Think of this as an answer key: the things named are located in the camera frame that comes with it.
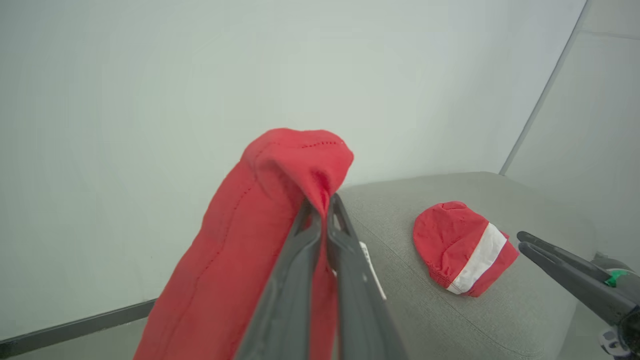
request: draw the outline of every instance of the sofa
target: sofa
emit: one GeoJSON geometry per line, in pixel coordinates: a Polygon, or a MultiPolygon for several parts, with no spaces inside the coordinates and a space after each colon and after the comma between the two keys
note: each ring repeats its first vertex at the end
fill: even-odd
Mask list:
{"type": "Polygon", "coordinates": [[[554,360],[577,300],[525,256],[478,298],[433,281],[413,244],[413,222],[439,202],[462,201],[510,235],[527,231],[586,259],[593,226],[575,211],[504,176],[471,172],[339,191],[387,295],[410,359],[554,360]]]}

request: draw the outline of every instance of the floor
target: floor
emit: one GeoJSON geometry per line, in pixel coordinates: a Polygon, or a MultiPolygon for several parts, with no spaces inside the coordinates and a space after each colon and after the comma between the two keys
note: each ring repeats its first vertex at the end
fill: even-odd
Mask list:
{"type": "MultiPolygon", "coordinates": [[[[147,319],[12,357],[11,360],[131,360],[147,319]]],[[[597,342],[606,324],[578,304],[558,360],[611,360],[597,342]]]]}

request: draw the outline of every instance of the red hat with white stripe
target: red hat with white stripe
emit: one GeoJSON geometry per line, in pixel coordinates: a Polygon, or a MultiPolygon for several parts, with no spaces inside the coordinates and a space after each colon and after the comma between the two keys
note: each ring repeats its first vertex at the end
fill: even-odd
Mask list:
{"type": "Polygon", "coordinates": [[[508,239],[460,201],[431,206],[413,226],[413,242],[433,280],[472,297],[487,290],[518,257],[508,239]]]}

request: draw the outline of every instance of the white wall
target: white wall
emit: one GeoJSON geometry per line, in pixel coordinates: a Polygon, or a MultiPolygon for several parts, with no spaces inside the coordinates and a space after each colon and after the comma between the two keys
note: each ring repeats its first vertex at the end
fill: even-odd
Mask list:
{"type": "Polygon", "coordinates": [[[506,175],[574,206],[640,270],[640,2],[593,0],[506,175]]]}
{"type": "Polygon", "coordinates": [[[158,296],[269,128],[497,172],[583,2],[0,2],[0,339],[158,296]]]}

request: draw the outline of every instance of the white tag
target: white tag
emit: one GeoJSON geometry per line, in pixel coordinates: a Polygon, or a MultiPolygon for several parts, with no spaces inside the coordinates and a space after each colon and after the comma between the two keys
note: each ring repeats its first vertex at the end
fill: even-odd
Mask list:
{"type": "Polygon", "coordinates": [[[371,263],[371,258],[369,257],[369,249],[367,248],[367,244],[360,241],[360,247],[362,248],[364,257],[367,259],[367,262],[369,263],[369,268],[371,269],[371,273],[373,274],[373,279],[375,279],[376,284],[378,285],[378,289],[380,290],[380,295],[382,295],[383,300],[386,300],[387,296],[385,295],[385,292],[382,290],[382,285],[380,285],[378,276],[376,275],[376,271],[373,269],[373,264],[371,263]]]}

